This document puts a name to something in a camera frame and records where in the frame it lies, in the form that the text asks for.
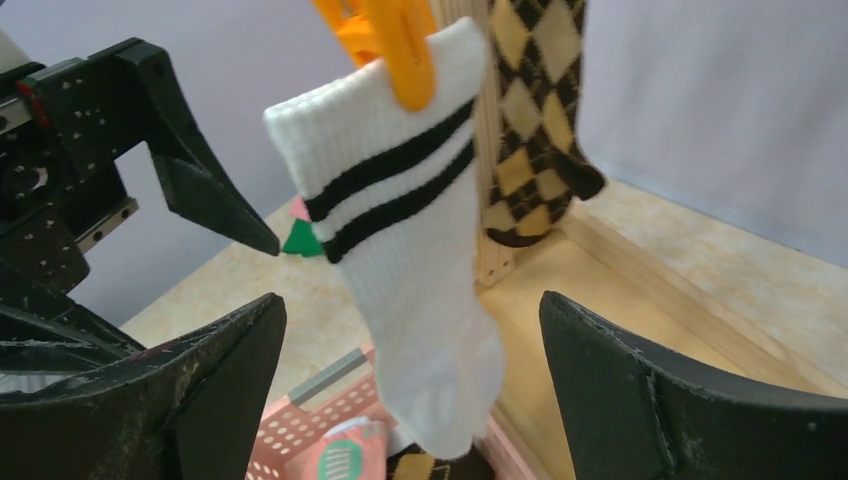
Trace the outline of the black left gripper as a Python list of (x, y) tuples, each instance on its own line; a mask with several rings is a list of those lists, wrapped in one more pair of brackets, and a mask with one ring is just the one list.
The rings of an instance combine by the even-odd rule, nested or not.
[(1, 76), (1, 256), (13, 265), (1, 266), (3, 391), (38, 391), (145, 349), (63, 294), (88, 277), (87, 253), (139, 209), (117, 161), (142, 143), (143, 125), (171, 212), (280, 253), (201, 133), (163, 48), (136, 39), (117, 56), (14, 67)]

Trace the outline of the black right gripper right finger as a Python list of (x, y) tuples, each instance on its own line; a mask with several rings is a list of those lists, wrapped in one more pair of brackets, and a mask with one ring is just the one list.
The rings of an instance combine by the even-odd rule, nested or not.
[(580, 479), (843, 479), (847, 402), (702, 363), (543, 294), (539, 321)]

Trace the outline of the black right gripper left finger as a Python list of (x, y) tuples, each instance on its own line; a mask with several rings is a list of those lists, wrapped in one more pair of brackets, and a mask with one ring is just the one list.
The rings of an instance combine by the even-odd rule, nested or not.
[(5, 479), (242, 479), (287, 314), (266, 294), (202, 328), (1, 398)]

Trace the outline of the pink plastic basket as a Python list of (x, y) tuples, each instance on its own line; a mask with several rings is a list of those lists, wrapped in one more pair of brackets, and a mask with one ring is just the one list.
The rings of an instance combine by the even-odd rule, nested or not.
[[(377, 398), (374, 347), (364, 344), (265, 408), (248, 461), (247, 479), (298, 479), (307, 453), (326, 431), (350, 418), (367, 416), (388, 427), (396, 422)], [(366, 365), (368, 371), (313, 409), (307, 401), (330, 390), (346, 376)], [(547, 479), (549, 475), (518, 438), (508, 421), (494, 409), (487, 433), (475, 447), (494, 468), (498, 479)]]

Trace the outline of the white black striped sock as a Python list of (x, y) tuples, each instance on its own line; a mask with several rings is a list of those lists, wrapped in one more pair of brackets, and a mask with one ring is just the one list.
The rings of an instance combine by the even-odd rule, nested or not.
[(473, 107), (488, 54), (469, 17), (428, 42), (437, 91), (423, 111), (396, 102), (376, 61), (263, 120), (366, 322), (383, 406), (426, 452), (455, 459), (484, 434), (505, 375), (472, 269)]

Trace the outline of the pink teal sock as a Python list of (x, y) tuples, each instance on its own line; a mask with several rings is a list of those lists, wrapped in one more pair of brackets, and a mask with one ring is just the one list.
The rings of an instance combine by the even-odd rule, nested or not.
[(355, 417), (330, 429), (308, 450), (300, 478), (385, 479), (388, 446), (389, 433), (384, 422)]

